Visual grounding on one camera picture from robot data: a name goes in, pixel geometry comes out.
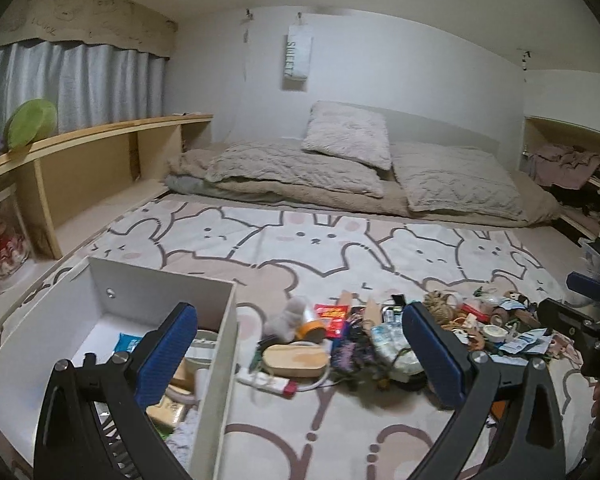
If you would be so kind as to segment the beige quilted pillow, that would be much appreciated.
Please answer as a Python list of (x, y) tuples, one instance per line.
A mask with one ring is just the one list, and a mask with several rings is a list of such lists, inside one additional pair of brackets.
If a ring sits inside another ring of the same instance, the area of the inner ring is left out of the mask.
[(399, 142), (391, 147), (391, 157), (411, 211), (526, 218), (512, 177), (490, 153), (466, 146)]

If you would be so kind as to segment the blue foil sachet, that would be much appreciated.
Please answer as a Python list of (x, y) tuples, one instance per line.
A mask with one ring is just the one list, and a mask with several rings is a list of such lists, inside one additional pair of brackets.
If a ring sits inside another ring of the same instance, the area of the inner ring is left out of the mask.
[(114, 346), (114, 353), (126, 352), (131, 354), (137, 345), (142, 341), (142, 336), (135, 336), (126, 333), (120, 333), (118, 341)]

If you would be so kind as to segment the red card packet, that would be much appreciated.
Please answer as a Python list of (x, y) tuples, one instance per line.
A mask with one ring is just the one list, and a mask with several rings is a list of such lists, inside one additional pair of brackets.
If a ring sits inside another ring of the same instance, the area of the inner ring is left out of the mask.
[(316, 304), (314, 311), (325, 326), (326, 337), (340, 338), (347, 323), (349, 307), (345, 304)]

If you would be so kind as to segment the pile of clothes in closet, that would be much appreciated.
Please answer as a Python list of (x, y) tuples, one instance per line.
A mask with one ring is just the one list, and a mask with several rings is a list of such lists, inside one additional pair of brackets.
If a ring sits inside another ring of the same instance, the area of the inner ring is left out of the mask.
[(582, 146), (545, 143), (524, 152), (529, 177), (563, 207), (600, 223), (600, 154)]

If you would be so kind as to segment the white plush toy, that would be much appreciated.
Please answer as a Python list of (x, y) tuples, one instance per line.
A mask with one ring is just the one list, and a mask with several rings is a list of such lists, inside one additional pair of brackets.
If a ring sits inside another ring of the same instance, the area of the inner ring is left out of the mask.
[(292, 297), (286, 306), (270, 316), (263, 325), (263, 335), (276, 337), (284, 344), (289, 344), (296, 338), (298, 328), (303, 324), (306, 312), (306, 300), (302, 297)]

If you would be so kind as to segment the red dress doll in case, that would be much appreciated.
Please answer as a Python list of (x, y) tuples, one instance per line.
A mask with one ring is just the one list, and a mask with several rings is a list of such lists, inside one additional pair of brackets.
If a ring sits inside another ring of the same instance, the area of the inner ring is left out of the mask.
[(34, 261), (16, 191), (14, 184), (0, 191), (0, 292), (23, 280)]

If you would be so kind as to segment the oval wooden box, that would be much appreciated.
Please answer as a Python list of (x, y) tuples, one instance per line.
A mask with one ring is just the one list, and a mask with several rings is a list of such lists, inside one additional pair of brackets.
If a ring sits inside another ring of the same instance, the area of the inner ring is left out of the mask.
[(273, 344), (262, 353), (263, 368), (280, 377), (317, 378), (328, 364), (329, 355), (315, 344)]

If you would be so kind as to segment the fluffy cream pillow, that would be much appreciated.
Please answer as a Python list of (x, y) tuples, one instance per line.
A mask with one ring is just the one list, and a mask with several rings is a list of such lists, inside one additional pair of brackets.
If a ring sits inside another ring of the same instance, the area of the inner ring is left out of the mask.
[(301, 148), (382, 171), (392, 165), (385, 116), (336, 102), (312, 105)]

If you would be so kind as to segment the white storage box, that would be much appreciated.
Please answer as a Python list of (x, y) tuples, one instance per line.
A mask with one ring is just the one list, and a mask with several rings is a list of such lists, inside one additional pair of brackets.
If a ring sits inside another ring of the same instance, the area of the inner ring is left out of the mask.
[(57, 361), (81, 364), (92, 352), (105, 362), (121, 334), (145, 335), (184, 301), (196, 308), (199, 327), (219, 336), (186, 467), (194, 479), (216, 478), (236, 365), (235, 292), (234, 283), (200, 274), (80, 261), (30, 303), (0, 344), (0, 451), (20, 467), (32, 465), (38, 415)]

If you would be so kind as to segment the floral fabric pouch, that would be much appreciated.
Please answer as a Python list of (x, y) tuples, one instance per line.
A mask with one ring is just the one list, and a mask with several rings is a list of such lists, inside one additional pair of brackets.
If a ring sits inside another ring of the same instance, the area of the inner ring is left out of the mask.
[(389, 377), (397, 382), (409, 382), (424, 371), (404, 336), (399, 322), (382, 323), (370, 330), (375, 352), (380, 362), (388, 367)]

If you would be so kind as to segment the red clothespin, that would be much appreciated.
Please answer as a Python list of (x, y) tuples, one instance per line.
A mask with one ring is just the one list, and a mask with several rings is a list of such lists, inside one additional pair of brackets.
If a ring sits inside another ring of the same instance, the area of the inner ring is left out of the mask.
[(283, 388), (283, 397), (285, 399), (291, 399), (298, 391), (298, 382), (294, 380), (290, 380), (286, 383), (286, 386)]

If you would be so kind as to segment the grey blue curtain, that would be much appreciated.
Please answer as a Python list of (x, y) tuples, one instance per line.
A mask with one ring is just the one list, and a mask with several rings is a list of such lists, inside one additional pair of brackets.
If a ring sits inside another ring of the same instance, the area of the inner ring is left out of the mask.
[(59, 133), (163, 114), (166, 59), (109, 44), (25, 41), (0, 47), (0, 131), (24, 102), (57, 110)]

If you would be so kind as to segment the jute twine ball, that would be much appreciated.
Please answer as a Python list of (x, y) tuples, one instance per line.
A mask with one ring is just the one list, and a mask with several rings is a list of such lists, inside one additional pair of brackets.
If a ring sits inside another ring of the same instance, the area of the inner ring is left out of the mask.
[(457, 300), (450, 292), (427, 292), (422, 304), (438, 325), (449, 324), (456, 318)]

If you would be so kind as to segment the beige folded quilt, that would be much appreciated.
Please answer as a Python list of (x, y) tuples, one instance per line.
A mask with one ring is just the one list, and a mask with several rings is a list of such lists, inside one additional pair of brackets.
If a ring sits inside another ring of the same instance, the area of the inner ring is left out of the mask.
[(291, 141), (192, 148), (166, 163), (170, 177), (192, 177), (207, 188), (240, 194), (309, 197), (340, 193), (379, 200), (385, 188), (376, 170), (360, 162), (303, 151)]

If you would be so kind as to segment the green plush toy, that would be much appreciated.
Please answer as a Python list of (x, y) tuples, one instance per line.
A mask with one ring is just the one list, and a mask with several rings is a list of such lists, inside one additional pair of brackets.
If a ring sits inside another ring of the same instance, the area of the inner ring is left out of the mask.
[(57, 127), (57, 108), (46, 99), (24, 102), (6, 122), (4, 135), (9, 151), (21, 150), (27, 145), (44, 140)]

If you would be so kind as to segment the wooden bedside shelf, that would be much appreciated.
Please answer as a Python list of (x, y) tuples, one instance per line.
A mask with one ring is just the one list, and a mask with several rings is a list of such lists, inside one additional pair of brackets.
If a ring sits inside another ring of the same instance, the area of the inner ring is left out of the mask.
[(68, 256), (120, 214), (166, 192), (169, 158), (208, 144), (211, 122), (209, 114), (115, 122), (1, 155), (0, 191), (16, 186), (33, 249), (23, 280), (38, 261)]

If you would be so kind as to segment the bunny print blanket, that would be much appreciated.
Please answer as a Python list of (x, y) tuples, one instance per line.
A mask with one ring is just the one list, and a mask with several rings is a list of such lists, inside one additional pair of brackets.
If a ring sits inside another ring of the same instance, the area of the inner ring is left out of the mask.
[[(232, 282), (236, 365), (215, 479), (405, 479), (450, 413), (427, 390), (407, 391), (397, 382), (379, 387), (388, 367), (370, 330), (382, 324), (396, 295), (416, 301), (440, 290), (457, 305), (478, 292), (491, 299), (506, 292), (532, 302), (562, 299), (565, 281), (547, 270), (548, 256), (570, 268), (580, 263), (573, 244), (554, 230), (543, 244), (529, 246), (514, 231), (159, 200), (111, 223), (44, 278), (5, 321), (0, 344), (30, 303), (85, 258)], [(262, 365), (265, 349), (284, 344), (264, 336), (263, 325), (292, 297), (306, 300), (306, 312), (289, 344), (315, 344), (329, 355), (317, 378), (275, 376)], [(326, 337), (316, 304), (349, 307), (340, 338)], [(205, 396), (219, 336), (198, 330), (213, 347), (212, 358), (193, 369)], [(285, 399), (290, 380), (298, 391)], [(202, 400), (182, 442), (187, 465)]]

